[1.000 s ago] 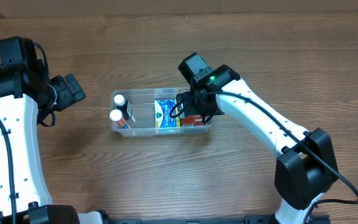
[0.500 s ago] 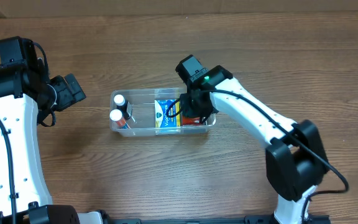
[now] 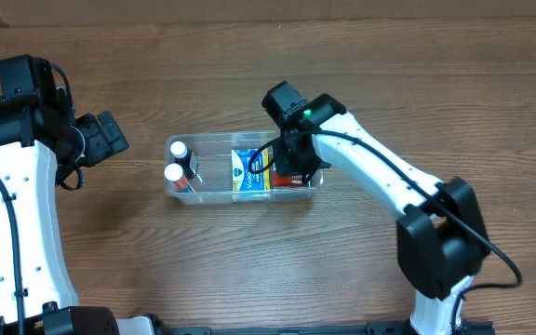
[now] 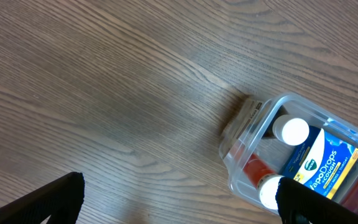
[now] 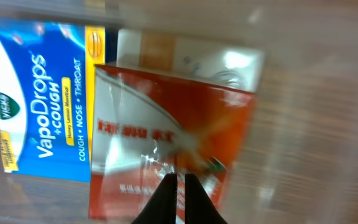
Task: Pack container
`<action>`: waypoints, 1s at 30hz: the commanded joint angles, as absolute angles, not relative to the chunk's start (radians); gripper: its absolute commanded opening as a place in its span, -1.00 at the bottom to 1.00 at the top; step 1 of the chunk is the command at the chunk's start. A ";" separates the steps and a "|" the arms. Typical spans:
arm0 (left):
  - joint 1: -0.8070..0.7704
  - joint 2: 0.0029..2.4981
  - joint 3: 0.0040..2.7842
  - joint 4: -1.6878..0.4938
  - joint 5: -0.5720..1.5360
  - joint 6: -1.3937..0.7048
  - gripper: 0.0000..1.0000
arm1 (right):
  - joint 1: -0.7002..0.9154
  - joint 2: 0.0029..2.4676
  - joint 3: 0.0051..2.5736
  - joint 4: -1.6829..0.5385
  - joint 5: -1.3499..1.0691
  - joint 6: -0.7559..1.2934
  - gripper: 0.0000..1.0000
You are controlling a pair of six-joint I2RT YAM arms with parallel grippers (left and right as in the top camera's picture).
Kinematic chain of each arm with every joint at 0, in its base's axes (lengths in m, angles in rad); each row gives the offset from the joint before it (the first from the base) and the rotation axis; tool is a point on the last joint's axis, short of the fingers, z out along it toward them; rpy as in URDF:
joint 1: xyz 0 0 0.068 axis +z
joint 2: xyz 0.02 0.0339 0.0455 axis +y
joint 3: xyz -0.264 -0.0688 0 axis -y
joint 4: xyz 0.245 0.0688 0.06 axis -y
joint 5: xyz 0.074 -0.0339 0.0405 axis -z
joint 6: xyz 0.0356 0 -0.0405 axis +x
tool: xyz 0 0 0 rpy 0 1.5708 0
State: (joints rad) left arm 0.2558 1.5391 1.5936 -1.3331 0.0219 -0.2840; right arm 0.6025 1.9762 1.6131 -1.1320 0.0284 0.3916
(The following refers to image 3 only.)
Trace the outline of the orange pill bottle white cap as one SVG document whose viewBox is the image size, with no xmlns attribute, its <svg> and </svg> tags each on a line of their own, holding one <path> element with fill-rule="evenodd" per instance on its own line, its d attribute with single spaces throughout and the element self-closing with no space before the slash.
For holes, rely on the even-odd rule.
<svg viewBox="0 0 536 335">
<path fill-rule="evenodd" d="M 171 163 L 164 169 L 165 189 L 171 193 L 194 193 L 194 188 L 186 178 L 183 167 L 177 163 Z"/>
</svg>

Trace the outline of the blue VapoDrops box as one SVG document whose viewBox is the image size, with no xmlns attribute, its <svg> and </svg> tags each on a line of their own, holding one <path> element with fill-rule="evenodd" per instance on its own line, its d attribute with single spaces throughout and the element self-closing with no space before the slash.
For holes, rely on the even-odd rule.
<svg viewBox="0 0 536 335">
<path fill-rule="evenodd" d="M 269 163 L 268 151 L 263 150 L 252 160 L 256 152 L 256 149 L 231 151 L 232 191 L 235 202 L 265 199 L 270 196 L 270 171 L 265 169 L 262 173 L 257 173 L 257 170 L 263 169 Z"/>
</svg>

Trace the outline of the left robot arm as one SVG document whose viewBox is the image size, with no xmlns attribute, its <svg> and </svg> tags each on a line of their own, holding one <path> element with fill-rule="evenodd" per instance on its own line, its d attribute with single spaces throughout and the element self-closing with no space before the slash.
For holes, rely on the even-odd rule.
<svg viewBox="0 0 536 335">
<path fill-rule="evenodd" d="M 148 316 L 80 303 L 67 270 L 55 191 L 128 143 L 108 112 L 74 115 L 61 68 L 0 60 L 0 334 L 155 334 Z"/>
</svg>

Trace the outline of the clear plastic container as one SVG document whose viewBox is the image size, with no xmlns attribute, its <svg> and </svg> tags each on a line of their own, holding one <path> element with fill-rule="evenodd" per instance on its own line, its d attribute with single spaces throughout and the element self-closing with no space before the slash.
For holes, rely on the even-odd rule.
<svg viewBox="0 0 536 335">
<path fill-rule="evenodd" d="M 218 205 L 234 203 L 232 191 L 232 162 L 233 149 L 259 149 L 264 143 L 277 136 L 272 131 L 252 132 L 222 132 L 179 134 L 167 139 L 165 150 L 165 164 L 174 163 L 174 157 L 169 147 L 174 141 L 184 142 L 195 154 L 198 160 L 198 174 L 189 180 L 194 193 L 171 193 L 167 195 L 178 198 L 186 205 Z M 307 187 L 300 188 L 274 188 L 272 172 L 275 166 L 270 167 L 271 189 L 269 197 L 252 201 L 294 201 L 310 198 L 324 183 L 321 171 L 308 182 Z"/>
</svg>

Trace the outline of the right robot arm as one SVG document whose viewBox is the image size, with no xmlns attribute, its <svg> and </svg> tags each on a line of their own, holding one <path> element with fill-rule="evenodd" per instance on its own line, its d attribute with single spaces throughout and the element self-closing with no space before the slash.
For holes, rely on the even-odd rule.
<svg viewBox="0 0 536 335">
<path fill-rule="evenodd" d="M 356 180 L 395 221 L 398 265 L 415 288 L 408 319 L 373 321 L 367 334 L 492 334 L 490 322 L 462 319 L 462 292 L 489 255 L 488 234 L 472 187 L 443 182 L 379 143 L 328 94 L 306 100 L 283 81 L 262 108 L 277 124 L 275 169 L 311 179 L 334 166 Z"/>
</svg>

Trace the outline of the dark bottle white cap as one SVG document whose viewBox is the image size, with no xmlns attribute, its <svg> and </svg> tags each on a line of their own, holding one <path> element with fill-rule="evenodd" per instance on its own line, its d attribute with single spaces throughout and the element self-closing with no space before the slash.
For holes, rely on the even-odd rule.
<svg viewBox="0 0 536 335">
<path fill-rule="evenodd" d="M 183 168 L 185 177 L 188 180 L 195 178 L 198 174 L 198 160 L 193 151 L 182 141 L 174 141 L 169 147 L 175 163 Z"/>
</svg>

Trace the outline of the red white medicine box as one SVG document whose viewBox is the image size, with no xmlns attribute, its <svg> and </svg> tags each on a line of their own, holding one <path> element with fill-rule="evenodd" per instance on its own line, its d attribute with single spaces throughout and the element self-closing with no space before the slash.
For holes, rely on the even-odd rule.
<svg viewBox="0 0 536 335">
<path fill-rule="evenodd" d="M 300 188 L 307 187 L 308 182 L 304 182 L 303 175 L 284 176 L 276 170 L 272 172 L 274 188 Z"/>
</svg>

